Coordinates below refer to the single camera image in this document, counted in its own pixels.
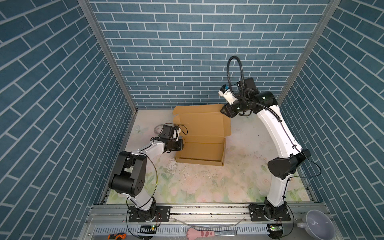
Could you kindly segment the brown cardboard box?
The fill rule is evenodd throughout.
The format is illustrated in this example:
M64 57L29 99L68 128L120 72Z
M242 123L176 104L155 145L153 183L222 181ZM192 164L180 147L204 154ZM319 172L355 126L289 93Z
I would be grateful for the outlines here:
M178 106L173 123L185 126L183 149L175 154L178 163L224 165L226 137L231 135L231 119L221 113L224 105Z

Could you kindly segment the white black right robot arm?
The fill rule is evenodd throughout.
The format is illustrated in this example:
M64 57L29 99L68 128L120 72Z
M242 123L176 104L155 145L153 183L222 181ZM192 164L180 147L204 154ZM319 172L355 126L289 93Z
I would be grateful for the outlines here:
M256 114L278 151L278 157L268 161L268 169L273 177L262 209L267 220L275 221L288 214L286 203L288 184L294 178L297 168L310 157L311 153L308 149L302 148L288 129L278 102L271 92L259 92L252 78L241 80L236 85L239 91L237 94L234 93L231 84L221 86L219 95L227 101L221 113L229 118Z

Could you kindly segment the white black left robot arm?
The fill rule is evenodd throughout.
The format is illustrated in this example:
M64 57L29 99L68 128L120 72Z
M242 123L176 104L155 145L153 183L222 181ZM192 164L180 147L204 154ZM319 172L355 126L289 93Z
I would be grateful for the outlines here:
M144 190L147 162L153 164L155 157L183 149L183 137L188 129L184 125L165 123L160 133L150 142L133 152L122 151L118 154L109 177L108 186L111 190L127 197L134 205L128 208L133 220L151 222L160 216L156 210L154 195Z

